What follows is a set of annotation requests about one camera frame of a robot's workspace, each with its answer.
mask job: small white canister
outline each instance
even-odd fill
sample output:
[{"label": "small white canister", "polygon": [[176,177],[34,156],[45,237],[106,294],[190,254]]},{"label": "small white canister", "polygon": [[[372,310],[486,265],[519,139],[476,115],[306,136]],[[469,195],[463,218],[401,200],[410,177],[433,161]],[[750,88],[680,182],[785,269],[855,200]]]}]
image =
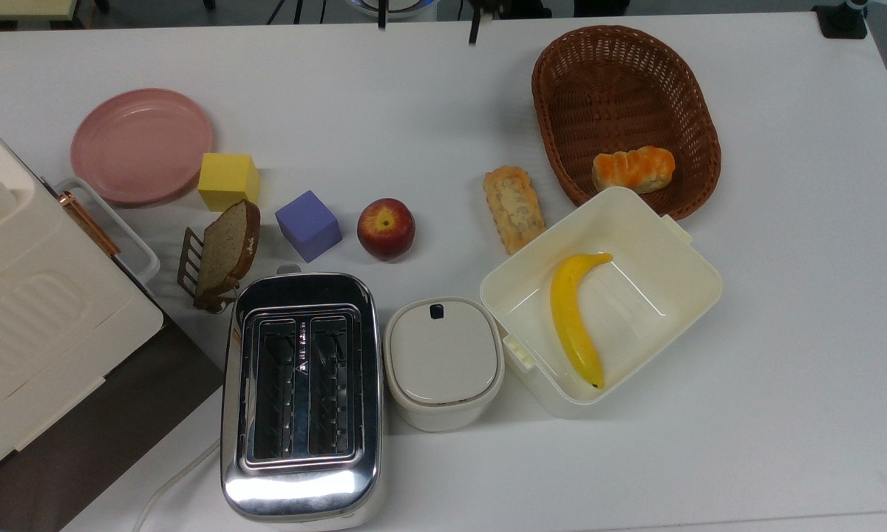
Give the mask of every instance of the small white canister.
[{"label": "small white canister", "polygon": [[428,432],[470,424],[500,391],[497,324],[461,297],[424,299],[394,313],[384,334],[387,387],[407,423]]}]

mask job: bread slice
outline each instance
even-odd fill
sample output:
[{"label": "bread slice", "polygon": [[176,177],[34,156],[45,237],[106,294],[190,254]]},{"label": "bread slice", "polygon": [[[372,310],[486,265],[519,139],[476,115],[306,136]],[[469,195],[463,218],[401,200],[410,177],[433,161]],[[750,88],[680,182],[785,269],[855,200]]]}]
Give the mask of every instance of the bread slice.
[{"label": "bread slice", "polygon": [[260,209],[246,199],[234,203],[204,229],[194,289],[197,309],[222,309],[220,296],[237,287],[254,263],[259,236]]},{"label": "bread slice", "polygon": [[645,146],[598,155],[591,165],[591,177],[599,191],[609,186],[626,186],[646,194],[669,185],[674,169],[676,162],[667,149]]},{"label": "bread slice", "polygon": [[546,229],[529,175],[518,166],[500,166],[483,178],[486,202],[506,253],[512,255]]}]

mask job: purple cube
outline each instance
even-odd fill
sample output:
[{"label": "purple cube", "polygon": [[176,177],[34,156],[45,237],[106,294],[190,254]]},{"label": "purple cube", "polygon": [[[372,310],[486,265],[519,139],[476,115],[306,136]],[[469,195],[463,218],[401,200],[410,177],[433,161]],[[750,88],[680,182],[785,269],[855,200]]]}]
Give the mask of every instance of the purple cube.
[{"label": "purple cube", "polygon": [[312,191],[293,199],[276,211],[276,222],[306,262],[341,242],[339,221]]}]

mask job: white storage box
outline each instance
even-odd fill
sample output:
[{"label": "white storage box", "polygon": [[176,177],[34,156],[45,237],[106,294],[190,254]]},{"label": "white storage box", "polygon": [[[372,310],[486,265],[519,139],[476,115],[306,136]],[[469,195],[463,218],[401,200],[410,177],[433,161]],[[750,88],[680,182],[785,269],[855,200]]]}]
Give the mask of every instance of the white storage box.
[{"label": "white storage box", "polygon": [[[549,286],[563,259],[600,252],[612,262],[589,270],[578,289],[605,370],[605,387],[595,388],[565,356]],[[629,189],[609,188],[489,273],[480,298],[500,324],[512,370],[549,413],[578,417],[680,336],[722,290],[720,275],[676,222]]]},{"label": "white storage box", "polygon": [[398,413],[428,432],[477,420],[505,374],[493,316],[463,297],[417,301],[394,313],[384,361]]}]

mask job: open lid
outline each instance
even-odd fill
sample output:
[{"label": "open lid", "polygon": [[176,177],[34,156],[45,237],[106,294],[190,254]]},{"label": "open lid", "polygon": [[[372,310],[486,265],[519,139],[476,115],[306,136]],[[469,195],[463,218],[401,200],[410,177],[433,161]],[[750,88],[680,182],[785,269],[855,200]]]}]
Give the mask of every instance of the open lid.
[{"label": "open lid", "polygon": [[387,373],[407,400],[424,406],[468,402],[497,380],[497,336],[473,301],[412,303],[392,318],[387,336]]}]

